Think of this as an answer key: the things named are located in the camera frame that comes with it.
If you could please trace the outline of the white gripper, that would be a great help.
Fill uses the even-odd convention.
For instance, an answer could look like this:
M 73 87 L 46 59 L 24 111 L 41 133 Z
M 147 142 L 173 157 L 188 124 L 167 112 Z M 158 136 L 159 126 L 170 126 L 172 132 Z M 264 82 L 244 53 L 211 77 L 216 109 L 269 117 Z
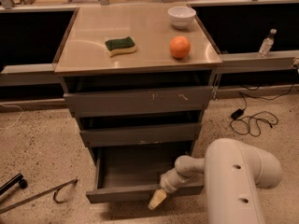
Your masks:
M 161 189 L 155 190 L 151 200 L 149 201 L 149 210 L 154 210 L 166 199 L 167 194 L 176 192 L 179 188 L 183 187 L 189 180 L 189 177 L 180 174 L 175 168 L 162 174 L 160 180 Z

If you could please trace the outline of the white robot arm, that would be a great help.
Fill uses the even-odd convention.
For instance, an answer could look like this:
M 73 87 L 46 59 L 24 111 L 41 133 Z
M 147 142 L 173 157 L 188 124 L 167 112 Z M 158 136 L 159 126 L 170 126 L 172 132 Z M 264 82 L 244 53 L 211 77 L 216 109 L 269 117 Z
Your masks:
M 275 188 L 283 171 L 279 160 L 263 149 L 234 139 L 217 139 L 201 159 L 176 159 L 175 167 L 161 175 L 149 209 L 200 174 L 205 179 L 208 224 L 265 224 L 257 190 Z

